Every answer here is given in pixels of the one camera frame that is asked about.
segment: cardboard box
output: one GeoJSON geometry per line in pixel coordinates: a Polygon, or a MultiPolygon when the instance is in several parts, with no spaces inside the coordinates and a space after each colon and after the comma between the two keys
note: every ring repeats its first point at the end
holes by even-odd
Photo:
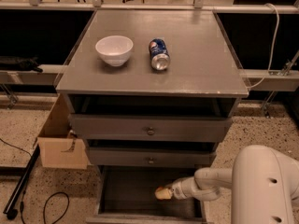
{"type": "Polygon", "coordinates": [[[43,167],[87,168],[85,145],[81,139],[70,134],[68,115],[64,97],[59,95],[37,138],[43,167]]]}

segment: white bowl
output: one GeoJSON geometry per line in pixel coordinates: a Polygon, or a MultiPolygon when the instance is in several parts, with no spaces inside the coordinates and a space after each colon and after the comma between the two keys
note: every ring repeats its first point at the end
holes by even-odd
{"type": "Polygon", "coordinates": [[[99,40],[95,49],[100,58],[112,66],[121,66],[132,54],[133,41],[125,36],[112,35],[99,40]]]}

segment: white cable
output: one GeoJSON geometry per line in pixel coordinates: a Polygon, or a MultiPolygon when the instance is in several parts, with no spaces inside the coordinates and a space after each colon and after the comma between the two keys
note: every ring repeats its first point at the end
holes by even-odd
{"type": "MultiPolygon", "coordinates": [[[[279,14],[278,14],[277,8],[273,4],[265,4],[265,5],[270,7],[270,8],[273,8],[275,10],[276,14],[277,14],[277,25],[276,25],[276,28],[275,28],[275,32],[273,34],[273,40],[272,40],[272,46],[271,46],[271,52],[270,52],[270,60],[269,60],[268,69],[267,69],[267,72],[269,73],[270,68],[271,68],[271,64],[272,64],[274,45],[275,45],[275,41],[277,39],[277,33],[278,33],[278,27],[279,27],[279,14]]],[[[264,75],[264,77],[259,82],[255,83],[252,86],[247,86],[247,88],[251,89],[253,87],[256,87],[256,86],[260,85],[264,81],[265,78],[266,78],[266,75],[264,75]]]]}

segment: drawer handle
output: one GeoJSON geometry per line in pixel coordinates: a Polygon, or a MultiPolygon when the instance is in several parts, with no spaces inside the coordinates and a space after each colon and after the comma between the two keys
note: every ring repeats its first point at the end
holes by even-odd
{"type": "Polygon", "coordinates": [[[153,159],[153,158],[148,158],[148,163],[149,163],[149,164],[154,164],[154,163],[155,163],[155,161],[154,161],[154,159],[153,159]]]}
{"type": "Polygon", "coordinates": [[[149,127],[148,130],[147,130],[147,133],[148,133],[148,135],[152,136],[152,135],[155,134],[155,131],[152,127],[149,127]]]}

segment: black pole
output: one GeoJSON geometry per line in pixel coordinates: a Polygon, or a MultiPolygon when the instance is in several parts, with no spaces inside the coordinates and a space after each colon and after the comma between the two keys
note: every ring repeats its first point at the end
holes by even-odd
{"type": "Polygon", "coordinates": [[[7,206],[6,206],[5,210],[3,211],[4,214],[7,214],[8,219],[13,219],[18,214],[17,210],[14,209],[15,203],[18,201],[21,191],[29,179],[29,175],[30,175],[33,167],[35,166],[36,160],[39,156],[39,152],[40,152],[39,146],[37,145],[33,155],[31,156],[31,159],[28,161],[28,164],[25,168],[23,176],[20,178],[20,180],[17,184],[17,187],[14,189],[14,191],[7,203],[7,206]]]}

